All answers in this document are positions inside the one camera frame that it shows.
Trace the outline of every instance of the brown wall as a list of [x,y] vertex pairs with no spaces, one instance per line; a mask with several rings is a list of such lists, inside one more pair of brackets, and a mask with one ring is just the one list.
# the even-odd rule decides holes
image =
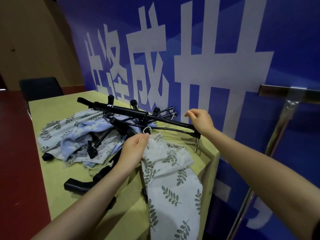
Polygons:
[[54,76],[82,85],[69,26],[51,0],[0,0],[0,74],[9,90],[19,80]]

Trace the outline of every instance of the wall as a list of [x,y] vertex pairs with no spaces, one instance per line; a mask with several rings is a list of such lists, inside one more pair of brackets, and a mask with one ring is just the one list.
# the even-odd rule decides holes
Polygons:
[[54,76],[83,84],[68,24],[51,0],[0,0],[0,73],[9,90],[19,80]]
[[[151,111],[206,109],[264,152],[284,101],[261,84],[320,90],[320,0],[58,0],[88,90]],[[274,158],[320,187],[320,107],[301,104]],[[206,230],[226,239],[249,186],[221,158]],[[236,239],[294,239],[255,198]]]

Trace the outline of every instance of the person's right hand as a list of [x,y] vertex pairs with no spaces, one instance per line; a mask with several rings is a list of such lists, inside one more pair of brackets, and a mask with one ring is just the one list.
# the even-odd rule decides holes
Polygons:
[[191,119],[194,127],[203,136],[206,136],[206,134],[214,129],[214,123],[212,122],[211,116],[204,109],[190,109],[184,116]]

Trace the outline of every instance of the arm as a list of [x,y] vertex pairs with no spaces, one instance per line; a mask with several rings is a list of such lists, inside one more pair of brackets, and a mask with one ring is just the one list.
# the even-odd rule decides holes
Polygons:
[[320,190],[316,186],[278,161],[215,129],[205,110],[191,109],[185,116],[298,238],[311,239],[320,220]]
[[137,134],[127,139],[123,144],[119,161],[114,168],[84,196],[35,235],[33,239],[55,240],[84,237],[104,213],[131,171],[140,162],[148,140],[149,134]]

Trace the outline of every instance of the hand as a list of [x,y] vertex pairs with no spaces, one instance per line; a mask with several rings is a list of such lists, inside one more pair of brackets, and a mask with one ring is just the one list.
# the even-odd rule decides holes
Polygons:
[[210,114],[204,109],[190,109],[184,116],[191,119],[194,127],[203,136],[215,129]]
[[127,139],[122,146],[121,155],[116,166],[120,167],[121,170],[127,170],[128,173],[131,173],[141,161],[149,137],[148,133],[139,133]]

